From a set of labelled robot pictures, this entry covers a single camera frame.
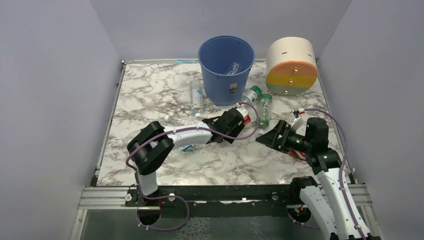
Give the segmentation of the green floral label bottle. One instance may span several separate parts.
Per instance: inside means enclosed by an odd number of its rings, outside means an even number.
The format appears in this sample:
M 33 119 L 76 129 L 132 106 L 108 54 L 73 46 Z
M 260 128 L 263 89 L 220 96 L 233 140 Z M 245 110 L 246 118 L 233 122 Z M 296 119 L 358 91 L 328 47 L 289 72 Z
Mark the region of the green floral label bottle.
M 264 134 L 270 125 L 270 112 L 272 103 L 273 98 L 270 94 L 263 94 L 259 99 L 259 134 Z

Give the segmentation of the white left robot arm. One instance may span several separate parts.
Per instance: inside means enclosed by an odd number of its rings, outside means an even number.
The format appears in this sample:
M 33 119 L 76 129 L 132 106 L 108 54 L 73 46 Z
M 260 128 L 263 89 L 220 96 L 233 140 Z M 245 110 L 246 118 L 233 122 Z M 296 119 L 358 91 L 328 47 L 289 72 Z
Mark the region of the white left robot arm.
M 142 194 L 150 196 L 158 190 L 156 171 L 172 150 L 196 144 L 232 143 L 245 127 L 248 115 L 247 109 L 234 107 L 221 116 L 194 124 L 173 127 L 153 121 L 142 128 L 126 146 Z

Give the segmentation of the clear bottle red label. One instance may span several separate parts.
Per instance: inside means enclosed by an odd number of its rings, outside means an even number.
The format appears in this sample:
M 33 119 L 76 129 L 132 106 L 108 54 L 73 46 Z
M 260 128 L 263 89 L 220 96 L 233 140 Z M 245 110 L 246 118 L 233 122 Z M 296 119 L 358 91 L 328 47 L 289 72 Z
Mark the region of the clear bottle red label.
M 251 122 L 251 117 L 249 116 L 249 115 L 247 115 L 244 119 L 243 119 L 243 122 L 242 122 L 242 124 L 243 125 L 247 125 L 248 123 L 250 123 Z

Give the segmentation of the gold red snack packet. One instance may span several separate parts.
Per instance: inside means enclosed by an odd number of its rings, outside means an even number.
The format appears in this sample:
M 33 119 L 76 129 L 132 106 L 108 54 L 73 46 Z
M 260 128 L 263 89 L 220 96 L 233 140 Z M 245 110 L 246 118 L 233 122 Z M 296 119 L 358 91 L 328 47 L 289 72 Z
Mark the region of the gold red snack packet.
M 306 155 L 305 155 L 304 152 L 297 151 L 297 150 L 294 150 L 294 149 L 290 149 L 289 155 L 298 162 L 305 162 L 306 161 Z

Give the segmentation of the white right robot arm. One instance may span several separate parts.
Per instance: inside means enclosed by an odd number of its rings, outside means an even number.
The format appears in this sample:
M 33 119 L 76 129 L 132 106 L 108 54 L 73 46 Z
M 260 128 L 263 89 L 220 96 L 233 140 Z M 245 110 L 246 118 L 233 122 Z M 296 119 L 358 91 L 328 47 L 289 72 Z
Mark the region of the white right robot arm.
M 315 218 L 328 240 L 379 240 L 361 217 L 343 174 L 339 154 L 328 141 L 329 127 L 325 119 L 311 117 L 304 135 L 284 120 L 256 138 L 256 142 L 287 154 L 303 152 L 312 168 L 311 176 L 297 177 L 290 183 L 294 198 L 301 200 Z

